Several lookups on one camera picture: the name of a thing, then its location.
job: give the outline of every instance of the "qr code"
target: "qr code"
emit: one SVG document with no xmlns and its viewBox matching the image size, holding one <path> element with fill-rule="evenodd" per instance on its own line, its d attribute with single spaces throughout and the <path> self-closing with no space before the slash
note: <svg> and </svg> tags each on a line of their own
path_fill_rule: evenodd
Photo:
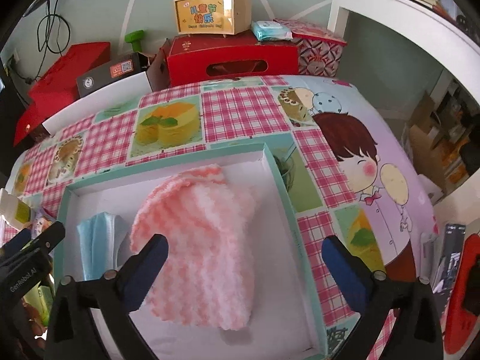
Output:
<svg viewBox="0 0 480 360">
<path fill-rule="evenodd" d="M 132 71 L 134 67 L 132 66 L 131 60 L 122 62 L 121 64 L 121 72 L 122 73 L 128 73 L 129 71 Z"/>
</svg>

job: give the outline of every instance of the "red gift box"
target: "red gift box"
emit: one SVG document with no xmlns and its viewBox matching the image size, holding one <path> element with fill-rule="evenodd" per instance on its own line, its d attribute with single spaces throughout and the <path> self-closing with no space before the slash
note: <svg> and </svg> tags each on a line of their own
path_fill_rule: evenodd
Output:
<svg viewBox="0 0 480 360">
<path fill-rule="evenodd" d="M 242 76 L 297 74 L 292 42 L 259 43 L 251 31 L 222 35 L 177 36 L 164 48 L 172 86 Z"/>
<path fill-rule="evenodd" d="M 275 21 L 292 31 L 293 42 L 298 47 L 299 74 L 335 77 L 347 42 L 317 24 L 300 20 Z"/>
<path fill-rule="evenodd" d="M 33 103 L 20 117 L 13 145 L 18 144 L 45 119 L 80 98 L 77 77 L 110 61 L 110 42 L 80 43 L 70 46 L 28 91 Z"/>
</svg>

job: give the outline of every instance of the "shallow open box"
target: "shallow open box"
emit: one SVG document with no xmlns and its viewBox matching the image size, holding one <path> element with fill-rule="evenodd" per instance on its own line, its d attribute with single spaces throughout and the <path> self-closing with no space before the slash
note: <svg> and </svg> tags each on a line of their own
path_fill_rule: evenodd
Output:
<svg viewBox="0 0 480 360">
<path fill-rule="evenodd" d="M 141 163 L 78 181 L 62 198 L 58 220 L 66 237 L 55 250 L 55 283 L 63 275 L 83 279 L 76 226 L 107 211 L 131 225 L 143 200 L 162 179 L 208 164 L 219 164 L 230 183 L 255 185 L 262 196 L 250 223 L 255 260 L 255 294 L 247 328 L 218 328 L 164 322 L 141 306 L 130 314 L 159 358 L 179 360 L 323 359 L 326 331 L 320 302 L 294 211 L 275 159 L 267 145 L 248 144 L 194 152 Z M 119 259 L 129 255 L 125 242 Z M 119 352 L 101 313 L 93 310 L 105 347 Z"/>
</svg>

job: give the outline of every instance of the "white bottle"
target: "white bottle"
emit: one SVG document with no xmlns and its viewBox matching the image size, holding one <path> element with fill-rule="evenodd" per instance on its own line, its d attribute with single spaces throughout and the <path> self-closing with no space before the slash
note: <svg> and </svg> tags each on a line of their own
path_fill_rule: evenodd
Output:
<svg viewBox="0 0 480 360">
<path fill-rule="evenodd" d="M 0 189 L 0 215 L 18 231 L 31 224 L 30 207 L 19 198 L 9 194 L 4 188 Z"/>
</svg>

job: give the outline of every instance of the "pink striped cloth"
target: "pink striped cloth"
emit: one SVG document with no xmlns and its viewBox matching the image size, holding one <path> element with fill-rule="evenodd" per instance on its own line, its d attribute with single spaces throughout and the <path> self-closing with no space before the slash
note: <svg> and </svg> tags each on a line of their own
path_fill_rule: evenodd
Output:
<svg viewBox="0 0 480 360">
<path fill-rule="evenodd" d="M 216 164 L 171 176 L 150 193 L 133 223 L 130 248 L 138 253 L 155 233 L 169 242 L 169 257 L 145 300 L 155 316 L 225 330 L 247 325 L 254 210 L 253 190 L 228 185 Z"/>
</svg>

